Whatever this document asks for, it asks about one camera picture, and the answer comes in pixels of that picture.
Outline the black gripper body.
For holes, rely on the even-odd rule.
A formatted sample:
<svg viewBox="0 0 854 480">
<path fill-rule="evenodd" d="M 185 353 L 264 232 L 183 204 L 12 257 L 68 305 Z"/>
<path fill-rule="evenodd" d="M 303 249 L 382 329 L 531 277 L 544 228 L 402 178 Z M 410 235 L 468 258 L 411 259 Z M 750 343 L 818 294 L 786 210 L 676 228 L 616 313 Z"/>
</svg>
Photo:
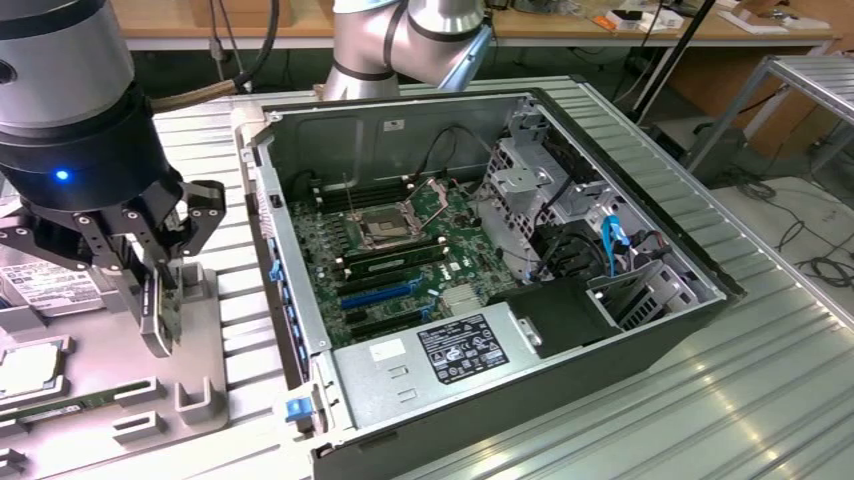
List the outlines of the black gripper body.
<svg viewBox="0 0 854 480">
<path fill-rule="evenodd" d="M 4 127 L 1 174 L 31 204 L 57 211 L 103 210 L 139 197 L 175 203 L 181 197 L 180 175 L 165 159 L 137 84 L 81 122 Z"/>
</svg>

